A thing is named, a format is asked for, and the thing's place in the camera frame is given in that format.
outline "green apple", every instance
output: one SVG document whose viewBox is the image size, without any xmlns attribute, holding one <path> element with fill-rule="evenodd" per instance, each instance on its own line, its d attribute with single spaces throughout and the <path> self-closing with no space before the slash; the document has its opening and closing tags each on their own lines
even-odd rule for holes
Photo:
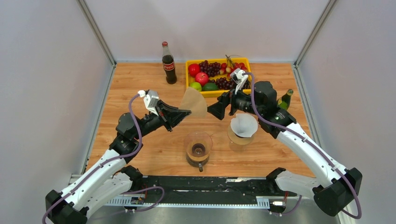
<svg viewBox="0 0 396 224">
<path fill-rule="evenodd" d="M 191 88 L 194 88 L 194 89 L 196 89 L 196 90 L 198 90 L 198 91 L 202 91 L 202 86 L 201 86 L 201 84 L 199 84 L 198 82 L 193 82 L 193 83 L 191 83 L 190 84 L 190 87 Z"/>
</svg>

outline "yellow tray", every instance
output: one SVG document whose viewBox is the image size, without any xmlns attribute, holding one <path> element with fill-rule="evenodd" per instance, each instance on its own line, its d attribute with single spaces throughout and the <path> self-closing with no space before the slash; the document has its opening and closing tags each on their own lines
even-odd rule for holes
<svg viewBox="0 0 396 224">
<path fill-rule="evenodd" d="M 221 59 L 202 59 L 202 60 L 189 60 L 186 61 L 186 89 L 190 86 L 190 83 L 195 82 L 195 78 L 191 77 L 190 74 L 188 73 L 188 66 L 190 64 L 194 64 L 194 63 L 201 63 L 204 60 L 207 60 L 208 63 L 214 63 L 214 62 L 218 62 L 220 64 L 222 63 L 227 63 L 227 59 L 226 58 L 221 58 Z M 251 71 L 250 70 L 250 64 L 249 64 L 249 60 L 245 57 L 236 57 L 236 58 L 231 58 L 231 60 L 235 63 L 241 63 L 243 62 L 245 64 L 245 67 L 247 68 L 247 71 Z M 210 77 L 209 79 L 217 79 L 217 78 L 221 78 L 221 77 L 227 77 L 227 74 L 225 75 L 216 75 L 215 77 Z M 200 93 L 202 94 L 202 96 L 204 97 L 218 97 L 220 96 L 222 93 L 227 92 L 228 90 L 216 90 L 216 91 L 201 91 Z M 243 90 L 244 93 L 246 94 L 250 94 L 251 93 L 251 89 L 248 90 Z"/>
</svg>

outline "green bottle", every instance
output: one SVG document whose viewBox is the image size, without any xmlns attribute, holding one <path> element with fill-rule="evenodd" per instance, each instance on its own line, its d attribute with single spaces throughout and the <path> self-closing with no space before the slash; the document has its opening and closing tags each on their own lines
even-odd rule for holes
<svg viewBox="0 0 396 224">
<path fill-rule="evenodd" d="M 278 99 L 278 106 L 287 110 L 290 106 L 291 95 L 293 95 L 293 90 L 287 90 L 286 94 Z"/>
</svg>

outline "red apple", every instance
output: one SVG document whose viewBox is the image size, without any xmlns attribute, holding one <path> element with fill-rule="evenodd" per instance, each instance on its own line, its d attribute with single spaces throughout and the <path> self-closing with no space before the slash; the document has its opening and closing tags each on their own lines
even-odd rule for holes
<svg viewBox="0 0 396 224">
<path fill-rule="evenodd" d="M 195 82 L 201 84 L 201 86 L 204 86 L 206 83 L 208 83 L 209 77 L 206 73 L 200 72 L 195 76 Z"/>
<path fill-rule="evenodd" d="M 191 77 L 195 77 L 201 71 L 198 64 L 190 64 L 188 66 L 188 72 Z"/>
</svg>

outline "wooden table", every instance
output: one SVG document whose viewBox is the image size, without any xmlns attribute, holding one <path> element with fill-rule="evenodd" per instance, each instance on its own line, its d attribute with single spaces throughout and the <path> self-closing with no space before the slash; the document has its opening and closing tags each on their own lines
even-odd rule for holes
<svg viewBox="0 0 396 224">
<path fill-rule="evenodd" d="M 294 90 L 289 112 L 297 119 L 304 130 L 309 131 L 303 107 L 290 64 L 252 63 L 251 70 L 256 81 L 268 80 L 277 90 L 278 96 L 288 89 Z M 128 112 L 128 102 L 138 90 L 152 89 L 158 92 L 165 103 L 179 106 L 185 87 L 185 65 L 176 64 L 177 83 L 169 85 L 160 63 L 119 63 L 107 97 L 99 129 L 93 145 L 88 168 L 91 167 L 108 149 L 116 136 L 118 118 Z M 206 98 L 208 105 L 216 98 Z M 141 99 L 134 101 L 133 111 L 138 117 L 148 113 Z M 200 175 L 200 176 L 244 176 L 264 177 L 277 167 L 291 172 L 312 176 L 308 167 L 285 145 L 273 139 L 260 129 L 254 141 L 244 152 L 234 152 L 229 147 L 227 127 L 231 118 L 220 121 L 207 114 L 205 118 L 187 117 L 169 133 L 164 127 L 143 137 L 143 148 L 130 162 L 144 175 Z M 190 166 L 183 149 L 188 133 L 205 131 L 212 136 L 213 148 L 204 171 Z"/>
</svg>

